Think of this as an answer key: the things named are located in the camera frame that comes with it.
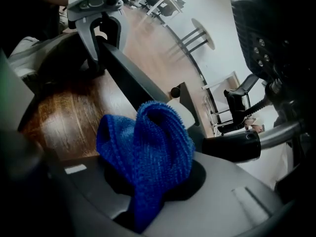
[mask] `white desk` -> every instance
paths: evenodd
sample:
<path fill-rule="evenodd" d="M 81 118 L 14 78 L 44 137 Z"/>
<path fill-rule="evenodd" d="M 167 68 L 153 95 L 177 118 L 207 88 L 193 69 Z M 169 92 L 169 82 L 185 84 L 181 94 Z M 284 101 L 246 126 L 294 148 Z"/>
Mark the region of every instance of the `white desk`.
<path fill-rule="evenodd" d="M 152 8 L 147 12 L 147 15 L 150 15 L 161 3 L 166 3 L 170 6 L 174 6 L 177 9 L 177 13 L 174 14 L 173 16 L 171 16 L 165 23 L 164 23 L 164 27 L 167 26 L 167 24 L 178 14 L 183 13 L 183 11 L 181 10 L 180 6 L 176 3 L 175 0 L 159 0 L 154 6 L 152 6 Z"/>

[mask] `chair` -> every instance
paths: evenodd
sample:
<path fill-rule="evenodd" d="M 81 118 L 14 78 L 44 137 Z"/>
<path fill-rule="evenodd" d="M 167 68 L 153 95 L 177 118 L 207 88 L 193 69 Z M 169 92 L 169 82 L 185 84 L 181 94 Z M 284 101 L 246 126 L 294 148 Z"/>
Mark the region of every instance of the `chair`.
<path fill-rule="evenodd" d="M 231 131 L 239 130 L 244 127 L 243 121 L 245 119 L 244 111 L 246 110 L 245 105 L 242 102 L 242 97 L 246 96 L 248 107 L 250 107 L 250 99 L 248 96 L 248 92 L 252 89 L 259 78 L 251 74 L 247 76 L 245 81 L 235 90 L 224 90 L 224 95 L 227 99 L 229 109 L 221 111 L 221 112 L 214 112 L 213 108 L 211 107 L 210 100 L 208 98 L 204 98 L 204 102 L 208 108 L 210 121 L 213 126 L 217 127 L 217 129 L 221 133 L 228 133 Z M 218 123 L 214 122 L 212 115 L 220 115 L 222 113 L 230 111 L 232 114 L 233 119 Z"/>
<path fill-rule="evenodd" d="M 148 7 L 147 7 L 148 5 L 154 6 L 159 0 L 145 0 L 145 1 L 146 1 L 146 3 L 142 5 L 142 8 L 148 9 Z M 185 4 L 184 1 L 182 1 L 182 2 L 175 1 L 175 2 L 178 3 L 178 5 L 181 8 L 183 8 L 183 5 Z M 158 9 L 158 14 L 153 15 L 155 17 L 160 16 L 160 15 L 165 16 L 165 17 L 169 17 L 177 10 L 174 6 L 170 6 L 168 4 L 165 7 L 162 7 L 161 5 L 159 5 L 157 7 L 157 9 Z"/>

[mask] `wooden floor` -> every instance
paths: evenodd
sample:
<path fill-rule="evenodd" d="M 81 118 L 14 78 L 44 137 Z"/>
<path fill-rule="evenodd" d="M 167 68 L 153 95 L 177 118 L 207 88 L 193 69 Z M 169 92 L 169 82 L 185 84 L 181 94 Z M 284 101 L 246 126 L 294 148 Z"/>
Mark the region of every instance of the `wooden floor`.
<path fill-rule="evenodd" d="M 205 93 L 198 72 L 187 57 L 177 62 L 167 58 L 167 50 L 175 44 L 169 30 L 157 19 L 147 17 L 142 21 L 145 12 L 141 10 L 124 11 L 130 23 L 125 55 L 166 94 L 185 81 L 208 137 L 213 136 L 202 103 Z M 105 114 L 136 116 L 108 72 L 89 82 L 73 81 L 56 90 L 40 102 L 22 132 L 44 147 L 55 149 L 60 159 L 92 156 L 97 154 L 96 132 Z"/>

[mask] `blue towel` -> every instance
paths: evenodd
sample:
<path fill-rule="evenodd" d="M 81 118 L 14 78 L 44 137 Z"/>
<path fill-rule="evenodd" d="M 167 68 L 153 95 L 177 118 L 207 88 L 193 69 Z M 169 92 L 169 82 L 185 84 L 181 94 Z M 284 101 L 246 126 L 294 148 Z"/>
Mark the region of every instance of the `blue towel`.
<path fill-rule="evenodd" d="M 188 178 L 194 144 L 178 114 L 166 104 L 143 104 L 136 121 L 102 117 L 97 151 L 134 187 L 134 230 L 143 232 L 162 207 L 162 196 Z"/>

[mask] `cylindrical connector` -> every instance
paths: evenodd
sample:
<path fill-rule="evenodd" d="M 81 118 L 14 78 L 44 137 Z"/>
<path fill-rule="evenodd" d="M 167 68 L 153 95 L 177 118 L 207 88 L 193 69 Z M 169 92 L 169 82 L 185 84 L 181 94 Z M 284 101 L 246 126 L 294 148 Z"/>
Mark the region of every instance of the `cylindrical connector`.
<path fill-rule="evenodd" d="M 203 154 L 232 162 L 257 159 L 260 152 L 259 136 L 254 130 L 204 139 L 202 144 Z"/>
<path fill-rule="evenodd" d="M 276 79 L 273 83 L 270 84 L 270 89 L 272 90 L 272 92 L 277 95 L 280 90 L 282 89 L 282 82 L 281 80 L 278 78 Z"/>

